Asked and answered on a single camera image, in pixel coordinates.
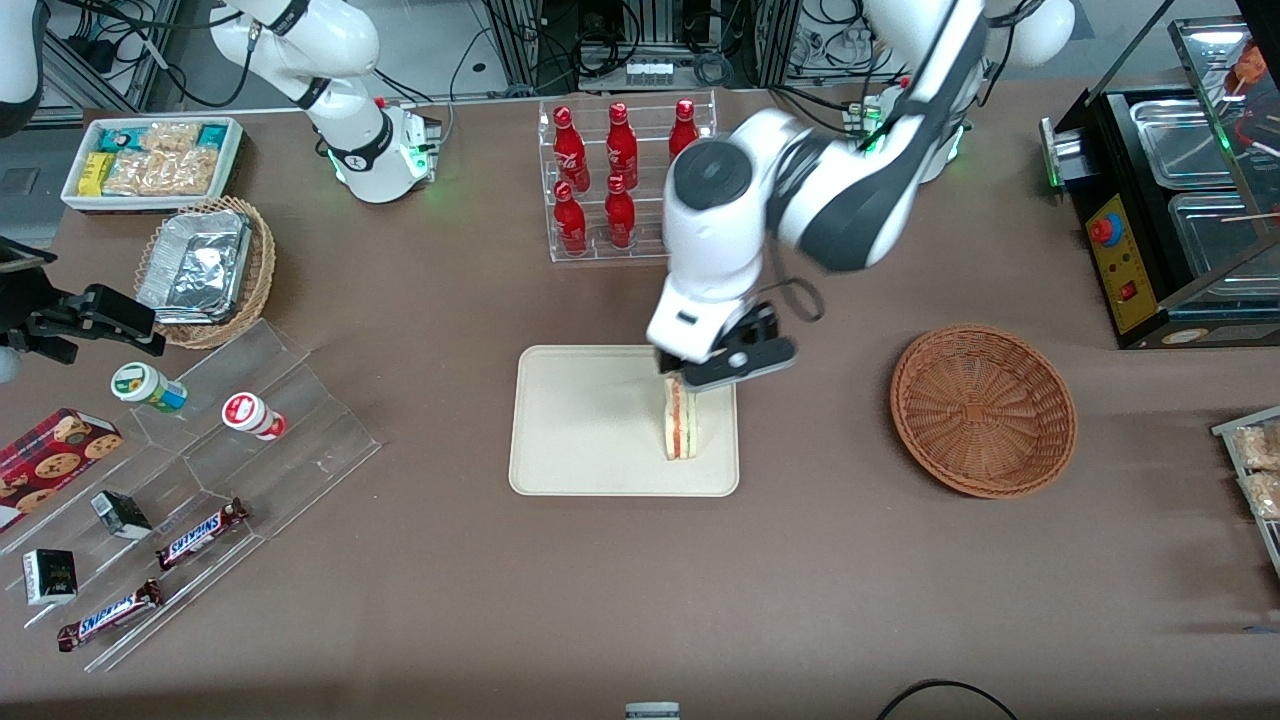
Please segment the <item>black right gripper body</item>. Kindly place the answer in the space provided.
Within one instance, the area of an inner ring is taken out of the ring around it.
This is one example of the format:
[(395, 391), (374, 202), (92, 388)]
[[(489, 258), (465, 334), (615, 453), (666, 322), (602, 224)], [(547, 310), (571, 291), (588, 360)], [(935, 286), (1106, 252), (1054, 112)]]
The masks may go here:
[(70, 293), (51, 284), (45, 272), (26, 268), (1, 274), (1, 346), (73, 364), (78, 345), (67, 340), (84, 329), (87, 290)]

